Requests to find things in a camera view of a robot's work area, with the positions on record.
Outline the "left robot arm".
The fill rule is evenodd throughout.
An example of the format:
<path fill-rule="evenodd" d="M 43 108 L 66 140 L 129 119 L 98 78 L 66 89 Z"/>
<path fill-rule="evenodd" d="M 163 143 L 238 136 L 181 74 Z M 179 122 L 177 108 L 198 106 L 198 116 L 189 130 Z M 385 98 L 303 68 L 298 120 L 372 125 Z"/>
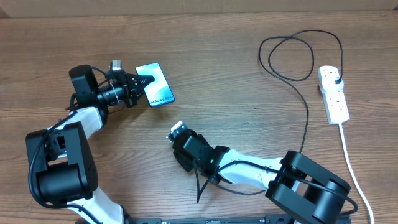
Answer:
<path fill-rule="evenodd" d="M 75 92 L 69 114 L 57 124 L 29 133 L 28 185 L 34 200 L 49 209 L 69 209 L 88 223 L 133 223 L 125 208 L 99 187 L 88 140 L 104 127 L 109 108 L 136 105 L 155 78 L 125 72 L 117 60 L 98 83 L 96 67 L 79 65 L 69 71 Z"/>

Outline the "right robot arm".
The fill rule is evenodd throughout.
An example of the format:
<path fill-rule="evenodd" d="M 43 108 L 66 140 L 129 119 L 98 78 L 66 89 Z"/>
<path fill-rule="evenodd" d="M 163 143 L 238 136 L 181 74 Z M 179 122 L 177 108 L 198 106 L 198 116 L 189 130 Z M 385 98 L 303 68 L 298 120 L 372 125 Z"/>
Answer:
<path fill-rule="evenodd" d="M 211 182 L 251 185 L 299 223 L 336 223 L 358 209 L 342 211 L 350 200 L 349 184 L 297 151 L 273 159 L 247 156 L 226 146 L 211 147 L 184 124 L 172 128 L 167 139 L 187 172 L 206 177 L 197 184 L 199 197 Z"/>

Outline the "Samsung Galaxy smartphone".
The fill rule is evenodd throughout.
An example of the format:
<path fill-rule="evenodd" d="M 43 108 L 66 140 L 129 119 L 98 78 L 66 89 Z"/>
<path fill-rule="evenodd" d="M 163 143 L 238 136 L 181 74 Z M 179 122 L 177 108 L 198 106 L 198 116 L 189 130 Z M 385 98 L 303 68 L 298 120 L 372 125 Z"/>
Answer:
<path fill-rule="evenodd" d="M 154 81 L 144 88 L 151 107 L 166 105 L 175 101 L 174 94 L 159 63 L 138 66 L 136 72 L 140 76 L 152 75 L 154 77 Z"/>

